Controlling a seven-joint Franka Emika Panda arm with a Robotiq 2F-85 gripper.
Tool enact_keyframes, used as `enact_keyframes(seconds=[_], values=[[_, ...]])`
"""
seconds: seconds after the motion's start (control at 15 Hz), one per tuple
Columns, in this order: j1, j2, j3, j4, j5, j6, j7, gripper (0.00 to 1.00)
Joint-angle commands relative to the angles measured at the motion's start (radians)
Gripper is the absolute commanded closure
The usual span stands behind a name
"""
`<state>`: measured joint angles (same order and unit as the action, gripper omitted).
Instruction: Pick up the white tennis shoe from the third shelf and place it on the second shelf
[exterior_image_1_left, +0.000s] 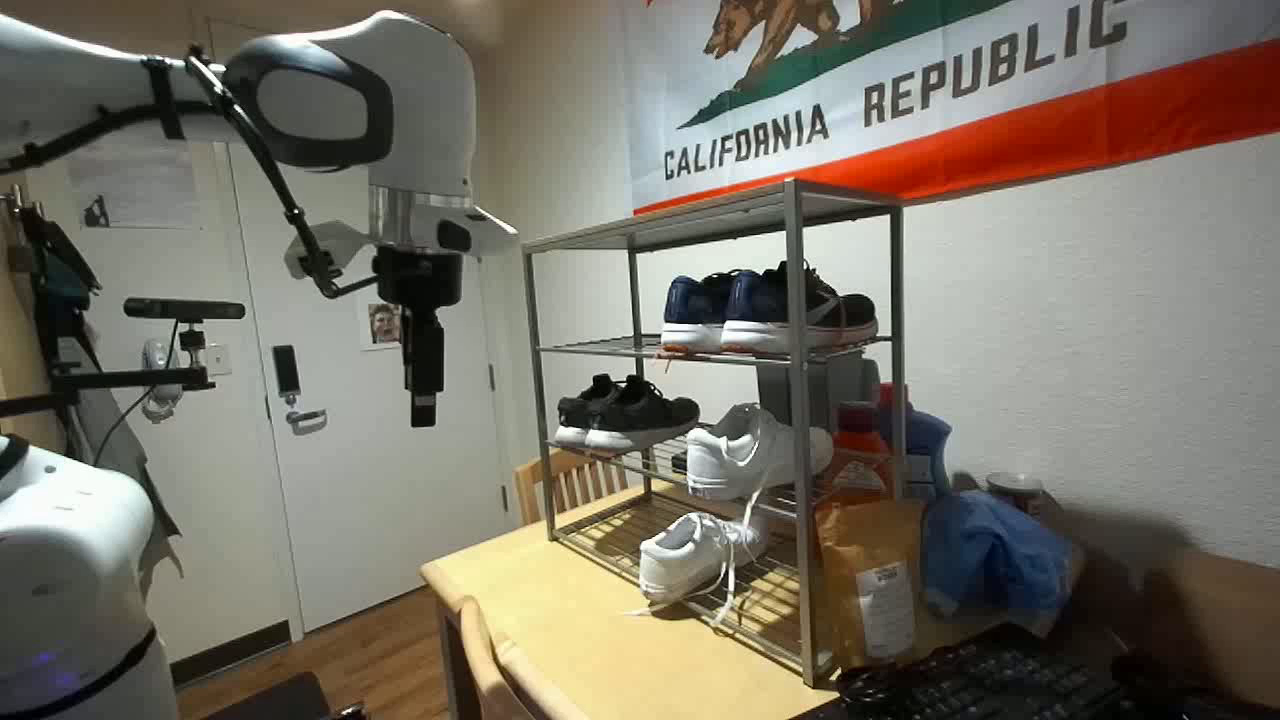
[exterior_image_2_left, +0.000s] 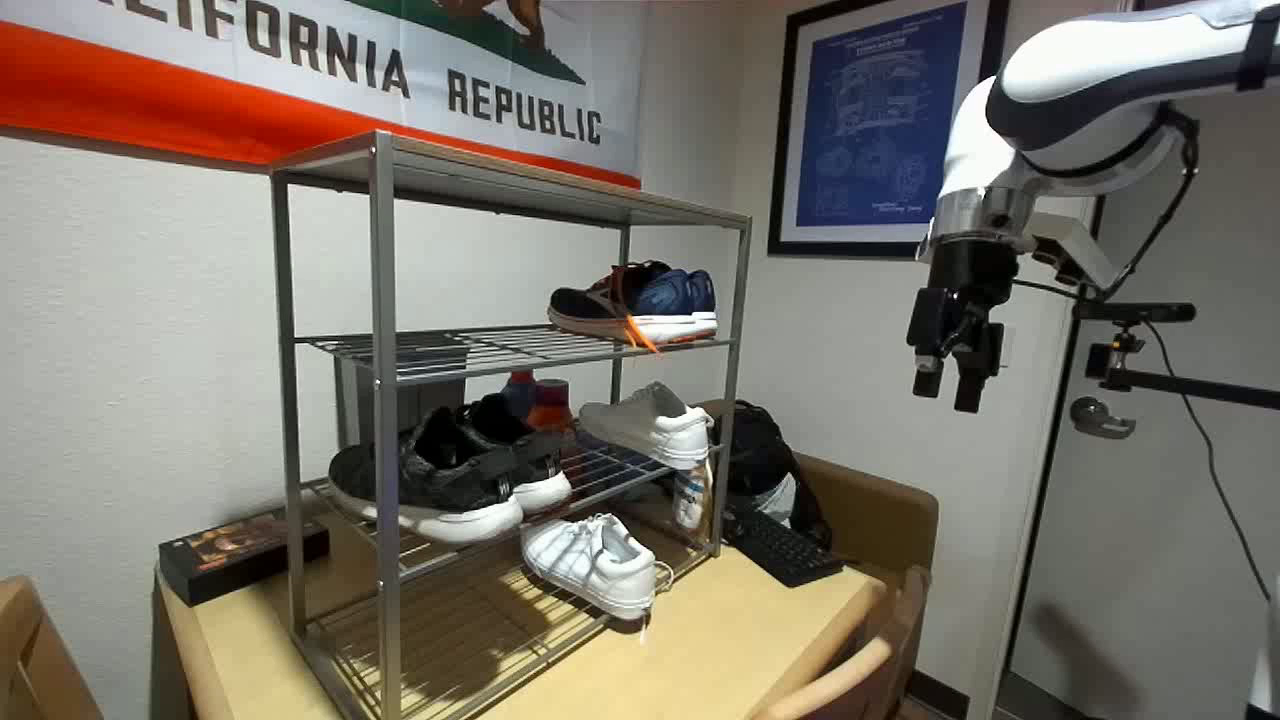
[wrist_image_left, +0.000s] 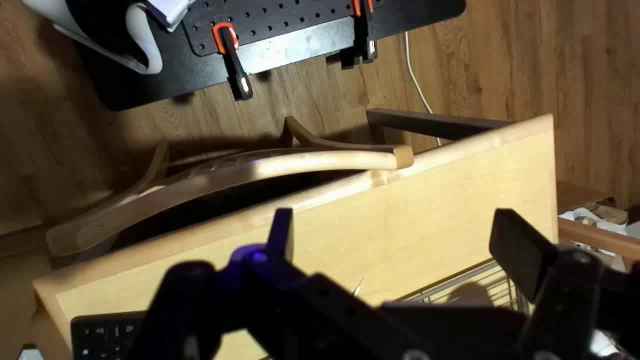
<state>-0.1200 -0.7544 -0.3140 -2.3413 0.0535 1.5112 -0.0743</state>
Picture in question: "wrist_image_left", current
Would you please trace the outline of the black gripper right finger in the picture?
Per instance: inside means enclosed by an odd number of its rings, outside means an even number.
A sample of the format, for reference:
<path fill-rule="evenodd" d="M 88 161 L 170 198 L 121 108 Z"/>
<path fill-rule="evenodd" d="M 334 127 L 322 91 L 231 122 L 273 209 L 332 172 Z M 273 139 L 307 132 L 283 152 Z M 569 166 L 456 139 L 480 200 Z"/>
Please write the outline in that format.
<path fill-rule="evenodd" d="M 490 254 L 518 289 L 538 289 L 557 247 L 512 209 L 499 209 L 493 220 Z"/>

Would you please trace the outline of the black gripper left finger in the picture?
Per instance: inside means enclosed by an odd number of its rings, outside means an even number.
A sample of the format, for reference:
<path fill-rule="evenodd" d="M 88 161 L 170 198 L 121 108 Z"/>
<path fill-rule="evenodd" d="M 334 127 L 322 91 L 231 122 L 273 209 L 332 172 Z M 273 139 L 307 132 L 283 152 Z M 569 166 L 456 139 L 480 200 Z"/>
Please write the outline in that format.
<path fill-rule="evenodd" d="M 279 209 L 273 219 L 273 226 L 267 240 L 267 253 L 276 258 L 291 261 L 294 244 L 291 240 L 294 210 Z"/>

